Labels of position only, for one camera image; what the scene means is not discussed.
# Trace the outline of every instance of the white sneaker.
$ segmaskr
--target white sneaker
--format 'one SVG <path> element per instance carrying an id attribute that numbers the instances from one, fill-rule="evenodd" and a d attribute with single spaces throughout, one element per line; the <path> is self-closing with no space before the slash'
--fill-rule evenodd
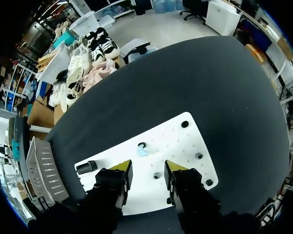
<path id="1" fill-rule="evenodd" d="M 66 79 L 67 96 L 66 103 L 71 106 L 77 99 L 83 94 L 81 78 L 83 77 L 83 68 L 77 68 L 72 74 Z"/>
<path id="2" fill-rule="evenodd" d="M 80 67 L 83 68 L 84 75 L 87 75 L 92 68 L 90 50 L 84 46 L 80 48 L 82 48 L 82 53 L 79 59 Z"/>
<path id="3" fill-rule="evenodd" d="M 81 57 L 82 50 L 81 48 L 77 48 L 73 55 L 72 58 L 70 59 L 69 65 L 68 65 L 68 73 L 71 74 L 74 72 L 79 66 L 80 66 L 80 57 Z"/>
<path id="4" fill-rule="evenodd" d="M 66 103 L 66 97 L 67 97 L 67 88 L 66 88 L 66 83 L 62 83 L 60 86 L 60 95 L 61 95 L 61 100 L 60 100 L 60 105 L 62 112 L 65 113 L 67 111 L 67 103 Z"/>
<path id="5" fill-rule="evenodd" d="M 50 100 L 49 100 L 49 105 L 52 107 L 59 105 L 61 101 L 60 86 L 61 84 L 53 85 L 53 88 L 52 88 L 53 91 L 52 91 L 52 94 L 50 95 Z"/>

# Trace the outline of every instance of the floor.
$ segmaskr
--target floor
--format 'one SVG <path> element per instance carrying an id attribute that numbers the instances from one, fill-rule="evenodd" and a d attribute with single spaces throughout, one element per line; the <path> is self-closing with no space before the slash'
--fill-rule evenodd
<path id="1" fill-rule="evenodd" d="M 119 47 L 134 38 L 150 41 L 158 49 L 194 38 L 218 36 L 214 30 L 203 25 L 199 18 L 183 20 L 179 11 L 155 14 L 153 10 L 144 15 L 134 13 L 117 19 L 115 25 L 107 30 Z"/>

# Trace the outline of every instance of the shoe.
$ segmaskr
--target shoe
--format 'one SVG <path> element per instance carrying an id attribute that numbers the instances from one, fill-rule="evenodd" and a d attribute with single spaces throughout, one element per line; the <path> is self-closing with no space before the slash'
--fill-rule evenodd
<path id="1" fill-rule="evenodd" d="M 87 46 L 88 40 L 85 38 L 84 35 L 81 35 L 78 39 L 79 46 Z"/>
<path id="2" fill-rule="evenodd" d="M 53 85 L 53 92 L 50 95 L 49 105 L 55 107 L 61 105 L 63 113 L 67 110 L 66 104 L 67 89 L 66 83 L 57 83 Z"/>
<path id="3" fill-rule="evenodd" d="M 52 94 L 50 95 L 49 105 L 55 107 L 60 104 L 61 101 L 61 93 L 60 93 L 60 86 L 61 84 L 54 84 L 52 89 Z"/>
<path id="4" fill-rule="evenodd" d="M 84 46 L 80 47 L 82 52 L 80 55 L 79 63 L 80 67 L 84 70 L 84 75 L 87 75 L 92 68 L 92 60 L 90 56 L 90 50 Z"/>
<path id="5" fill-rule="evenodd" d="M 90 53 L 91 53 L 91 59 L 92 59 L 92 66 L 96 66 L 97 64 L 105 61 L 104 52 L 96 40 L 92 41 L 90 50 L 91 50 Z"/>
<path id="6" fill-rule="evenodd" d="M 62 83 L 60 86 L 60 105 L 62 112 L 65 113 L 67 111 L 67 103 L 66 103 L 66 97 L 67 97 L 67 88 L 66 88 L 66 82 Z"/>
<path id="7" fill-rule="evenodd" d="M 66 103 L 68 106 L 72 106 L 77 99 L 83 94 L 81 87 L 81 78 L 84 75 L 84 70 L 82 68 L 76 69 L 71 75 L 67 77 L 67 96 Z"/>
<path id="8" fill-rule="evenodd" d="M 90 48 L 91 43 L 93 42 L 93 40 L 97 39 L 97 34 L 95 34 L 94 32 L 90 32 L 85 36 L 85 39 L 88 41 L 87 47 Z"/>
<path id="9" fill-rule="evenodd" d="M 76 50 L 79 47 L 79 42 L 77 40 L 73 42 L 73 47 L 74 47 L 74 50 Z"/>
<path id="10" fill-rule="evenodd" d="M 115 62 L 111 59 L 107 59 L 105 62 L 96 65 L 88 75 L 82 78 L 84 93 L 115 71 L 117 71 Z"/>
<path id="11" fill-rule="evenodd" d="M 116 45 L 116 43 L 110 37 L 107 37 L 107 38 L 100 37 L 98 40 L 98 43 L 107 59 L 114 59 L 121 52 L 120 48 Z"/>
<path id="12" fill-rule="evenodd" d="M 71 45 L 69 45 L 69 46 L 67 47 L 67 51 L 68 51 L 69 55 L 72 55 L 72 53 L 73 53 L 73 51 L 74 51 L 73 44 L 71 44 Z"/>
<path id="13" fill-rule="evenodd" d="M 94 34 L 96 35 L 96 40 L 99 40 L 100 38 L 110 38 L 106 30 L 102 27 L 97 28 L 94 31 Z"/>
<path id="14" fill-rule="evenodd" d="M 73 71 L 75 71 L 79 66 L 80 66 L 80 57 L 82 54 L 81 48 L 77 48 L 73 55 L 72 58 L 70 59 L 69 65 L 68 65 L 68 75 L 71 74 Z"/>

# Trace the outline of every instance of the shelf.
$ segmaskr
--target shelf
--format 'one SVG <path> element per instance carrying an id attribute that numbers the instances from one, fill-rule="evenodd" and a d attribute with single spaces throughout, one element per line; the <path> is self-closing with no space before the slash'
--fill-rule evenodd
<path id="1" fill-rule="evenodd" d="M 113 6 L 113 5 L 116 5 L 116 4 L 118 4 L 118 3 L 121 3 L 121 2 L 123 2 L 123 1 L 127 1 L 127 0 L 119 0 L 119 1 L 113 2 L 113 3 L 111 3 L 110 5 L 105 6 L 105 7 L 103 7 L 102 9 L 100 9 L 100 10 L 94 12 L 94 13 L 96 14 L 96 13 L 98 13 L 98 12 L 101 12 L 101 11 L 103 11 L 103 10 L 105 10 L 105 9 L 107 9 L 107 8 L 109 8 L 109 7 L 111 7 L 111 6 Z"/>
<path id="2" fill-rule="evenodd" d="M 19 78 L 19 80 L 18 80 L 18 82 L 17 82 L 17 85 L 16 85 L 16 88 L 15 88 L 15 91 L 12 91 L 12 90 L 11 90 L 11 87 L 12 87 L 12 83 L 13 83 L 13 81 L 15 80 L 15 77 L 14 77 L 14 76 L 15 76 L 15 73 L 16 73 L 18 67 L 21 68 L 21 75 L 20 75 L 20 78 Z M 26 83 L 25 83 L 25 86 L 24 86 L 24 88 L 23 88 L 22 94 L 19 94 L 17 91 L 18 91 L 18 88 L 19 88 L 20 82 L 24 79 L 23 75 L 24 75 L 24 72 L 25 72 L 25 71 L 28 71 L 28 72 L 29 72 L 29 75 L 28 75 L 27 81 L 26 81 Z M 12 110 L 11 110 L 11 112 L 13 112 L 13 107 L 14 107 L 14 102 L 15 102 L 16 97 L 26 98 L 26 95 L 24 95 L 25 87 L 26 87 L 26 85 L 28 84 L 28 82 L 29 82 L 29 80 L 30 80 L 30 77 L 31 77 L 32 75 L 35 75 L 35 74 L 36 74 L 35 72 L 33 72 L 32 70 L 28 69 L 27 67 L 25 67 L 25 66 L 23 66 L 23 65 L 21 65 L 21 64 L 19 64 L 19 63 L 15 65 L 15 69 L 14 69 L 14 71 L 13 71 L 13 75 L 12 75 L 12 77 L 11 77 L 11 82 L 10 82 L 9 88 L 8 88 L 8 89 L 5 89 L 5 88 L 2 89 L 3 91 L 5 91 L 5 92 L 7 93 L 7 94 L 6 94 L 6 98 L 5 98 L 4 110 L 6 110 L 6 108 L 7 108 L 7 103 L 8 103 L 8 93 L 13 94 L 13 99 L 12 99 Z"/>
<path id="3" fill-rule="evenodd" d="M 122 12 L 122 13 L 120 13 L 119 15 L 114 16 L 114 18 L 116 19 L 116 18 L 118 18 L 118 17 L 120 17 L 120 16 L 123 16 L 123 15 L 129 14 L 129 13 L 131 13 L 131 12 L 134 12 L 134 10 L 128 10 L 128 11 Z"/>

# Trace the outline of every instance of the black mat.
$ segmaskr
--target black mat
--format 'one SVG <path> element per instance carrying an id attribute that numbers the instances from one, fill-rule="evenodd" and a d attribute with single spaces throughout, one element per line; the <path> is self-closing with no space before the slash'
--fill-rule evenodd
<path id="1" fill-rule="evenodd" d="M 278 98 L 242 44 L 231 37 L 207 37 L 126 65 L 69 108 L 47 140 L 70 197 L 84 196 L 75 163 L 183 112 L 192 114 L 207 145 L 219 178 L 211 193 L 224 214 L 253 214 L 276 195 L 289 164 Z M 166 229 L 174 220 L 163 219 L 163 212 L 172 210 L 125 217 L 120 232 L 155 233 L 155 226 L 135 229 L 139 222 L 151 225 L 155 220 L 167 222 L 160 222 Z"/>

